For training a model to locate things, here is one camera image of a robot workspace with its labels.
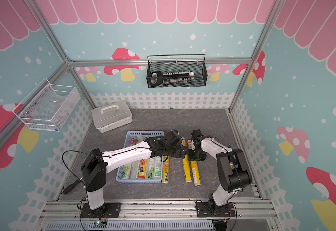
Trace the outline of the yellow blue-label wrap roll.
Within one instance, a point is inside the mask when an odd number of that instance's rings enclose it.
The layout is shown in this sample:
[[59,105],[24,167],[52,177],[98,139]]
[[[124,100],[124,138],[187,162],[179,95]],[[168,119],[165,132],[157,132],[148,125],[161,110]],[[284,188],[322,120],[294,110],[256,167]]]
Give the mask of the yellow blue-label wrap roll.
[[[187,145],[188,145],[189,154],[193,155],[193,151],[194,151],[193,141],[188,140]],[[192,157],[190,160],[190,164],[191,164],[191,169],[192,169],[192,174],[193,174],[194,185],[195,187],[201,187],[201,180],[200,180],[198,165],[197,165],[197,162],[194,161]]]

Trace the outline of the yellow orange wrap roll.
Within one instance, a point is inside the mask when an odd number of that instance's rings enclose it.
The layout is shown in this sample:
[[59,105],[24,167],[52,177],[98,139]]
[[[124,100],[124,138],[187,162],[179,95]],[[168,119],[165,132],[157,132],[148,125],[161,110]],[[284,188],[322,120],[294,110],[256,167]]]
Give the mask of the yellow orange wrap roll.
[[182,138],[182,149],[183,149],[183,154],[184,158],[182,160],[183,164],[183,172],[184,172],[184,178],[186,183],[191,183],[192,182],[192,177],[191,177],[191,171],[190,171],[190,164],[187,156],[187,144],[186,140],[183,137]]

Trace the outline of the white clear wrap roll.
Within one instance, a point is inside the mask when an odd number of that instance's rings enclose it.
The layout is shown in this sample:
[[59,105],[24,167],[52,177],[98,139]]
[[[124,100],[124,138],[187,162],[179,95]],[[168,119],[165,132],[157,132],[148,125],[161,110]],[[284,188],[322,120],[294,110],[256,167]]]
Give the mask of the white clear wrap roll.
[[154,172],[153,172],[154,179],[161,179],[162,178],[162,160],[161,157],[154,158]]

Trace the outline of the yellow red wrap roll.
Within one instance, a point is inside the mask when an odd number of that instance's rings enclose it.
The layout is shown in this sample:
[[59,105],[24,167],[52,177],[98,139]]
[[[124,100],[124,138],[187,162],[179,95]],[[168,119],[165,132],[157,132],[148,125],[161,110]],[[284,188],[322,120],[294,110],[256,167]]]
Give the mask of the yellow red wrap roll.
[[163,159],[163,172],[162,172],[162,183],[168,184],[169,182],[169,157]]

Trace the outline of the light blue plastic basket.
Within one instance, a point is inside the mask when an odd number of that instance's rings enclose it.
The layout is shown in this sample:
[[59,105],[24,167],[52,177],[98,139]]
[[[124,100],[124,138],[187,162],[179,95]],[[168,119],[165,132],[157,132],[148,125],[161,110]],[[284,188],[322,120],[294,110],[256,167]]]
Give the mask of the light blue plastic basket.
[[[140,143],[149,137],[164,136],[163,131],[129,131],[126,134],[124,147],[130,147],[134,144]],[[152,163],[149,160],[144,161],[147,169],[145,171],[145,178],[140,179],[140,164],[141,160],[131,162],[127,166],[121,166],[118,169],[116,181],[119,183],[161,183],[162,176],[156,177],[154,159]]]

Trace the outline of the yellow red-end wrap roll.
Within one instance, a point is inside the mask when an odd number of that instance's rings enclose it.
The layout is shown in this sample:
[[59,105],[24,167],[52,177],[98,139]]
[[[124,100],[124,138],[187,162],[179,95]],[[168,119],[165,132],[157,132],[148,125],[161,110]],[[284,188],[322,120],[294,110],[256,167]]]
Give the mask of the yellow red-end wrap roll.
[[138,180],[144,180],[147,175],[147,159],[140,160],[138,168]]

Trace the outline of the silver green wrap roll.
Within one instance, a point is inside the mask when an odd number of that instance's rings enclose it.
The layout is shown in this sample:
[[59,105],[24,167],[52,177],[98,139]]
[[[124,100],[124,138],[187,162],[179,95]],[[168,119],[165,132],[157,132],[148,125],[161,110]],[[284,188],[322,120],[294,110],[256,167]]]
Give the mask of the silver green wrap roll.
[[[137,137],[137,143],[140,143],[144,141],[143,136],[138,136]],[[131,174],[130,174],[130,179],[131,180],[137,180],[138,179],[138,168],[139,168],[139,163],[140,160],[134,161],[131,166]]]

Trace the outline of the white green wrap roll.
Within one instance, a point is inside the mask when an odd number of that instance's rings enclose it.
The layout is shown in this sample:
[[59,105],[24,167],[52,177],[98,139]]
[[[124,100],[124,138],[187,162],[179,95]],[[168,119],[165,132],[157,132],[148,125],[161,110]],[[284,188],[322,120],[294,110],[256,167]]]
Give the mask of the white green wrap roll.
[[[137,141],[137,137],[136,136],[131,136],[131,139],[129,141],[128,146],[130,147],[130,146],[135,145],[136,141]],[[123,174],[122,174],[122,177],[121,177],[122,180],[128,180],[130,178],[131,169],[132,169],[132,162],[126,164],[123,167],[123,172],[122,172]]]

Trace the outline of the clear green wrap roll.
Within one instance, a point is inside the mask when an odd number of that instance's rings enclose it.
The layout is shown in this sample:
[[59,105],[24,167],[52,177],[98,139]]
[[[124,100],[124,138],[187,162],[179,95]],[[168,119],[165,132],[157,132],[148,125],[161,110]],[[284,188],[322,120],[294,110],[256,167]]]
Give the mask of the clear green wrap roll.
[[154,166],[155,166],[155,159],[150,158],[148,160],[148,165],[147,165],[147,176],[146,176],[147,180],[154,179]]

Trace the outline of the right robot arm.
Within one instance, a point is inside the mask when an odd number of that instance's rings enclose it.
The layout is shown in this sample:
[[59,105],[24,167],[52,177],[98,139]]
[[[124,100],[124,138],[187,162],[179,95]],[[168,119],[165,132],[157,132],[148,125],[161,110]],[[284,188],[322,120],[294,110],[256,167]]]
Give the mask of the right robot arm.
[[230,200],[245,187],[253,182],[250,167],[241,149],[225,147],[209,135],[204,136],[200,130],[191,133],[192,138],[187,141],[188,159],[190,161],[204,161],[212,156],[217,161],[219,187],[213,192],[207,203],[202,203],[198,210],[205,215],[235,216],[234,206]]

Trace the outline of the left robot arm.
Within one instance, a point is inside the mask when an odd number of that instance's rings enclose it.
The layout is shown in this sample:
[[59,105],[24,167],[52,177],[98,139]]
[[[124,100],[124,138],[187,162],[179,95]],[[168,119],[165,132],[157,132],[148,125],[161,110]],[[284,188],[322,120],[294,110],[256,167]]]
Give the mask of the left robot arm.
[[86,194],[86,208],[92,212],[104,208],[103,187],[106,184],[107,173],[123,165],[138,160],[145,160],[159,157],[184,159],[187,154],[185,141],[176,130],[171,130],[165,136],[149,137],[145,140],[127,148],[114,151],[101,152],[94,149],[90,153],[83,153],[87,156],[81,166],[82,178],[78,179],[83,183]]

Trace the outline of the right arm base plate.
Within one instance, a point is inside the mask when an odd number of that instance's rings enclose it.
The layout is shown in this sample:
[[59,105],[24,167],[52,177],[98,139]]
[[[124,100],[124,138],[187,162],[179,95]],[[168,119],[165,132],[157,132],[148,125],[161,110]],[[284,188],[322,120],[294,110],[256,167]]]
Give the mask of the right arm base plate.
[[217,206],[212,200],[209,200],[208,202],[196,200],[194,203],[194,206],[196,209],[197,217],[199,218],[236,217],[236,211],[235,211],[233,203],[227,203],[226,205],[223,205],[223,206]]

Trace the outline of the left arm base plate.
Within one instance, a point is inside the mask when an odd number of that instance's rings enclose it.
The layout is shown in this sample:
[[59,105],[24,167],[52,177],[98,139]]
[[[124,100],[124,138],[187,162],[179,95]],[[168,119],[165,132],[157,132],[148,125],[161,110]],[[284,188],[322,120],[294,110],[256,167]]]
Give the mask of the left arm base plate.
[[81,218],[118,218],[121,211],[121,203],[104,203],[100,208],[91,210],[88,203],[82,206]]

